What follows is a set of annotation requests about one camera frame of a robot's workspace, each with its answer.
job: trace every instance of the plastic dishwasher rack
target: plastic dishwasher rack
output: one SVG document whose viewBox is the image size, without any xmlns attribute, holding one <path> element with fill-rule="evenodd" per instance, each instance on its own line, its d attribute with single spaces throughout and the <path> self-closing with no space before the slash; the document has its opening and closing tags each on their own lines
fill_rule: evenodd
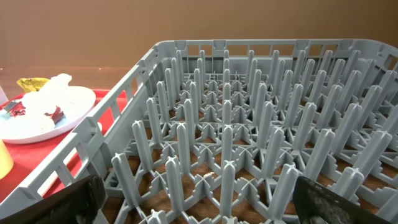
<svg viewBox="0 0 398 224">
<path fill-rule="evenodd" d="M 251 50 L 254 45 L 268 50 L 258 55 Z M 276 50 L 281 45 L 291 46 L 291 53 L 282 56 Z M 242 55 L 232 56 L 236 47 L 243 47 Z M 315 47 L 319 53 L 312 55 Z M 196 55 L 191 55 L 192 48 Z M 125 198 L 116 223 L 124 223 L 132 209 L 139 212 L 141 223 L 169 223 L 181 215 L 189 223 L 237 223 L 231 210 L 243 200 L 266 223 L 299 223 L 297 216 L 284 215 L 296 178 L 317 180 L 320 173 L 335 181 L 329 186 L 335 193 L 357 204 L 361 197 L 379 208 L 377 215 L 397 223 L 398 191 L 363 185 L 372 175 L 398 187 L 398 176 L 381 172 L 382 162 L 398 168 L 398 65 L 391 65 L 396 57 L 397 49 L 373 40 L 160 42 L 8 196 L 0 218 L 41 200 L 37 190 L 54 171 L 69 185 L 88 174 L 105 177 L 112 167 L 104 181 L 107 194 Z M 133 95 L 135 78 L 139 89 Z M 120 111 L 116 98 L 123 91 L 128 104 Z M 97 121 L 108 108 L 114 123 L 102 135 Z M 145 128 L 152 130 L 151 140 Z M 213 143 L 204 141 L 208 138 Z M 236 144 L 240 140 L 247 145 Z M 74 148 L 83 165 L 73 177 L 62 161 Z M 161 150 L 157 161 L 151 157 L 153 150 Z M 198 158 L 193 164 L 191 152 Z M 141 160 L 135 176 L 128 156 Z M 260 168 L 254 165 L 255 157 Z M 352 166 L 337 171 L 337 158 Z M 203 163 L 218 176 L 192 175 Z M 155 168 L 162 164 L 166 172 L 160 174 Z M 282 173 L 274 175 L 278 167 Z M 255 179 L 235 180 L 241 169 Z M 148 172 L 154 179 L 148 193 L 140 195 L 137 186 Z M 186 200 L 183 175 L 195 183 Z M 268 206 L 259 200 L 261 184 Z M 212 191 L 220 185 L 218 201 Z M 172 210 L 145 215 L 140 204 L 163 189 Z M 238 197 L 233 201 L 234 191 Z M 204 197 L 219 208 L 218 216 L 196 220 L 184 212 Z M 96 223 L 107 223 L 101 211 Z"/>
</svg>

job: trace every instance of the wooden table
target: wooden table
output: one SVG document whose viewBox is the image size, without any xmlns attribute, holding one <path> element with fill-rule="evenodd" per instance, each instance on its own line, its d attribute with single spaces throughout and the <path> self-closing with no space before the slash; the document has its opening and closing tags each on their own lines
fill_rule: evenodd
<svg viewBox="0 0 398 224">
<path fill-rule="evenodd" d="M 0 70 L 0 83 L 3 87 L 4 91 L 8 95 L 9 98 L 16 96 L 22 92 L 16 81 L 19 78 L 30 78 L 30 77 L 44 77 L 50 78 L 59 73 L 67 73 L 72 75 L 73 79 L 70 85 L 80 85 L 86 86 L 89 88 L 99 88 L 99 89 L 110 89 L 112 88 L 128 71 L 130 68 L 128 67 L 6 67 Z M 147 130 L 148 138 L 150 138 L 151 133 L 150 130 Z M 152 157 L 154 159 L 158 159 L 160 157 L 160 153 L 158 151 L 154 151 L 152 153 Z M 191 163 L 196 162 L 196 156 L 191 154 Z M 216 156 L 216 162 L 220 164 L 221 155 Z M 133 174 L 137 172 L 138 166 L 140 164 L 138 157 L 130 157 L 129 163 L 131 166 L 131 170 Z M 259 159 L 255 160 L 255 165 L 259 167 Z M 338 159 L 338 170 L 342 172 L 346 166 L 351 166 L 340 159 Z M 393 177 L 398 173 L 398 170 L 383 164 L 383 173 L 386 175 Z M 157 168 L 157 171 L 160 173 L 165 172 L 165 167 L 161 166 Z M 200 174 L 205 175 L 211 172 L 211 169 L 206 166 L 206 164 L 201 165 L 200 167 L 196 168 L 193 171 L 193 175 Z M 280 174 L 281 169 L 277 169 L 275 174 Z M 244 169 L 239 171 L 236 174 L 236 179 L 244 177 L 245 179 L 252 179 L 254 178 L 249 172 L 245 171 Z M 195 188 L 194 183 L 188 178 L 183 177 L 183 191 L 184 197 L 188 198 L 192 195 L 192 191 Z M 152 177 L 150 174 L 147 174 L 143 177 L 142 182 L 139 186 L 140 194 L 144 194 L 148 191 L 150 187 L 150 182 L 152 181 Z M 333 184 L 334 182 L 323 176 L 320 175 L 318 178 L 318 182 L 324 186 Z M 372 190 L 376 190 L 377 188 L 383 187 L 391 187 L 390 185 L 380 181 L 379 179 L 369 175 L 366 179 L 365 186 L 369 187 Z M 258 188 L 260 200 L 267 205 L 265 199 L 265 191 L 264 187 L 261 185 Z M 214 191 L 215 197 L 220 200 L 221 195 L 221 187 L 218 187 Z M 116 216 L 119 212 L 119 209 L 123 203 L 123 198 L 114 198 L 110 197 L 104 207 L 103 213 L 105 214 L 106 218 L 110 223 L 114 223 Z M 360 199 L 359 202 L 361 206 L 372 212 L 376 213 L 377 208 L 370 203 L 367 203 L 365 200 Z M 146 215 L 150 215 L 150 210 L 165 210 L 165 212 L 170 211 L 171 204 L 166 196 L 164 190 L 159 192 L 155 197 L 152 197 L 150 200 L 146 201 L 142 205 L 140 205 L 141 209 Z M 199 203 L 194 205 L 192 208 L 187 210 L 189 215 L 193 215 L 197 220 L 202 220 L 206 217 L 214 218 L 219 214 L 218 209 L 210 202 L 207 198 L 204 198 Z M 285 211 L 286 214 L 296 214 L 294 205 L 290 203 Z M 233 216 L 236 216 L 239 221 L 247 221 L 249 223 L 259 223 L 264 222 L 266 219 L 258 214 L 255 209 L 253 209 L 248 203 L 242 202 L 238 206 L 233 209 L 232 212 Z M 126 220 L 126 223 L 139 223 L 141 221 L 140 216 L 138 215 L 136 210 L 132 210 Z M 174 223 L 186 223 L 186 221 L 182 217 L 178 217 Z"/>
</svg>

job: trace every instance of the brown wall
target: brown wall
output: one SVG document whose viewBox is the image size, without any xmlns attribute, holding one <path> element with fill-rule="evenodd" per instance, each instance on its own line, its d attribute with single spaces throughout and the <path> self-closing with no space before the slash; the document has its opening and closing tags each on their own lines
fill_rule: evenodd
<svg viewBox="0 0 398 224">
<path fill-rule="evenodd" d="M 363 38 L 398 46 L 396 0 L 0 0 L 0 66 L 130 67 L 170 39 Z"/>
</svg>

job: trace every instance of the gray plastic crate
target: gray plastic crate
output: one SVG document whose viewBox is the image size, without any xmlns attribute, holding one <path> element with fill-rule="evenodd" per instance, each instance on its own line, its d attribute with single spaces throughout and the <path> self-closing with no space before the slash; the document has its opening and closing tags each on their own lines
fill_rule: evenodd
<svg viewBox="0 0 398 224">
<path fill-rule="evenodd" d="M 205 45 L 211 52 L 201 50 Z M 244 48 L 242 55 L 232 55 L 236 45 Z M 251 50 L 258 45 L 269 47 L 265 55 Z M 281 45 L 290 46 L 291 54 L 275 50 Z M 198 48 L 196 55 L 189 54 L 191 47 Z M 313 47 L 319 47 L 318 54 L 311 53 Z M 391 66 L 397 57 L 396 48 L 373 40 L 159 42 L 0 204 L 0 218 L 42 200 L 37 191 L 54 171 L 66 186 L 88 174 L 105 177 L 113 167 L 104 181 L 107 196 L 125 198 L 116 223 L 124 223 L 132 209 L 141 223 L 168 223 L 181 215 L 189 223 L 237 223 L 231 211 L 243 200 L 266 223 L 299 223 L 297 216 L 284 215 L 295 180 L 299 175 L 317 180 L 320 173 L 335 181 L 329 186 L 335 193 L 357 204 L 361 197 L 379 208 L 377 215 L 398 223 L 398 176 L 381 172 L 382 163 L 398 168 L 398 64 Z M 133 95 L 135 78 L 139 89 Z M 128 104 L 120 111 L 116 98 L 123 91 Z M 114 123 L 102 135 L 97 122 L 108 108 Z M 145 128 L 151 128 L 151 140 Z M 213 143 L 204 142 L 207 138 Z M 239 140 L 248 145 L 236 144 Z M 82 160 L 74 177 L 63 163 L 73 149 Z M 162 152 L 157 161 L 153 150 Z M 191 152 L 198 157 L 194 164 Z M 219 166 L 214 156 L 220 153 Z M 141 160 L 135 176 L 128 156 Z M 341 173 L 336 159 L 352 167 Z M 193 176 L 203 163 L 218 177 Z M 160 174 L 154 168 L 162 164 L 166 172 Z M 282 173 L 274 175 L 278 167 Z M 241 169 L 255 179 L 235 180 Z M 154 179 L 140 195 L 137 186 L 148 172 Z M 182 175 L 195 183 L 186 200 Z M 369 175 L 393 188 L 367 188 L 363 182 Z M 268 206 L 259 200 L 262 184 Z M 219 186 L 220 201 L 212 193 Z M 163 189 L 172 210 L 145 215 L 139 205 Z M 220 214 L 204 220 L 188 216 L 185 211 L 204 197 Z M 107 223 L 101 211 L 96 223 Z"/>
</svg>

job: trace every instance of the yellow cup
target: yellow cup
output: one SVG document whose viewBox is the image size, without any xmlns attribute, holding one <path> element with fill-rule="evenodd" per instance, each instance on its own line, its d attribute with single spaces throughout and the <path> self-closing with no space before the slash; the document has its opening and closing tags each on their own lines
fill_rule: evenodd
<svg viewBox="0 0 398 224">
<path fill-rule="evenodd" d="M 0 180 L 5 177 L 12 169 L 14 161 L 11 158 L 3 141 L 0 140 Z"/>
</svg>

